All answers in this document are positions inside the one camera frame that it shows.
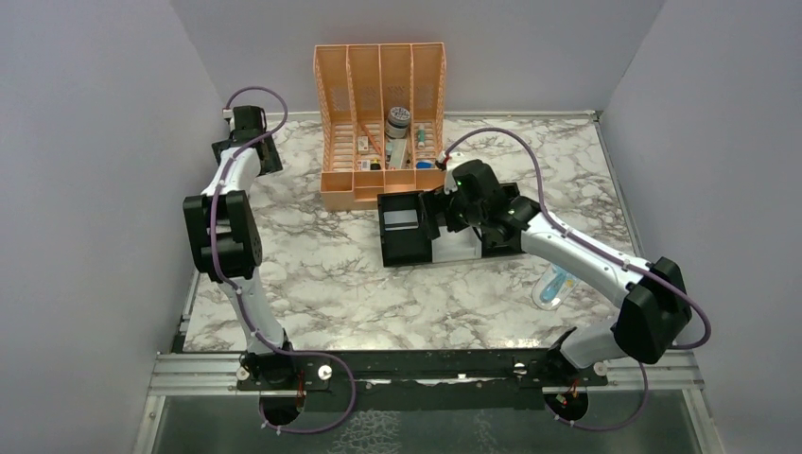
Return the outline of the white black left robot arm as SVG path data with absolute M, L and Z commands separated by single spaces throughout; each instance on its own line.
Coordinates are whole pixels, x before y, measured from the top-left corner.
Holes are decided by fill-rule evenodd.
M 196 269 L 228 297 L 246 336 L 238 380 L 283 389 L 296 379 L 298 365 L 261 282 L 263 248 L 249 196 L 257 177 L 283 165 L 262 108 L 225 107 L 222 115 L 229 135 L 212 146 L 218 169 L 199 195 L 183 200 L 190 250 Z

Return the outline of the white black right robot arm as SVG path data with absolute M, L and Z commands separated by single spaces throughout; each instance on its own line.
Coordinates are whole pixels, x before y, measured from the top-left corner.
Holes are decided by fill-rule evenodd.
M 655 364 L 673 347 L 692 311 L 679 267 L 622 253 L 571 228 L 545 206 L 498 181 L 481 160 L 446 172 L 444 185 L 423 192 L 423 219 L 432 237 L 472 229 L 492 245 L 512 245 L 579 278 L 619 310 L 612 322 L 573 327 L 548 350 L 541 370 L 567 385 L 609 359 Z

